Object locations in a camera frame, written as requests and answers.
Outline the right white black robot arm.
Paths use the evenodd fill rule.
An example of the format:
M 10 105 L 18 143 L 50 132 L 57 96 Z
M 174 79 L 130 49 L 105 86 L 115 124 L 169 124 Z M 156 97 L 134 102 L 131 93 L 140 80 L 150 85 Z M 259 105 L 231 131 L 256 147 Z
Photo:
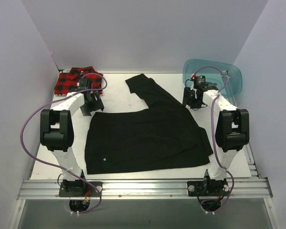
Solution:
M 202 190 L 207 195 L 213 195 L 219 188 L 227 192 L 230 165 L 249 143 L 249 112 L 231 104 L 204 75 L 193 74 L 184 85 L 183 105 L 195 111 L 194 117 L 206 128 L 207 140 L 214 152 Z

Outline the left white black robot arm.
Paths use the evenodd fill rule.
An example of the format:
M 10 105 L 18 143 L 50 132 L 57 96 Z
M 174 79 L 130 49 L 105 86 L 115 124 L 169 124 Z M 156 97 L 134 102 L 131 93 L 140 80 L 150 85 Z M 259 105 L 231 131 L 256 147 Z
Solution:
M 80 79 L 78 86 L 67 94 L 69 99 L 52 109 L 43 109 L 40 115 L 41 144 L 53 153 L 62 169 L 61 188 L 76 196 L 84 195 L 88 185 L 82 181 L 84 172 L 72 149 L 75 138 L 72 116 L 78 110 L 83 116 L 90 116 L 92 112 L 104 109 L 100 93 L 91 91 L 92 86 L 92 80 Z

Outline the black long sleeve shirt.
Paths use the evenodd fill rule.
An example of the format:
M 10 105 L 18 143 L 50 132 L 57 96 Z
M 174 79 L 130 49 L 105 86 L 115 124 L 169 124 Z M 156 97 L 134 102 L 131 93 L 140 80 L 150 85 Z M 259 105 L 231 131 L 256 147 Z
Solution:
M 198 167 L 213 153 L 206 130 L 190 111 L 144 74 L 126 80 L 147 108 L 99 113 L 91 119 L 85 145 L 87 173 L 130 173 Z

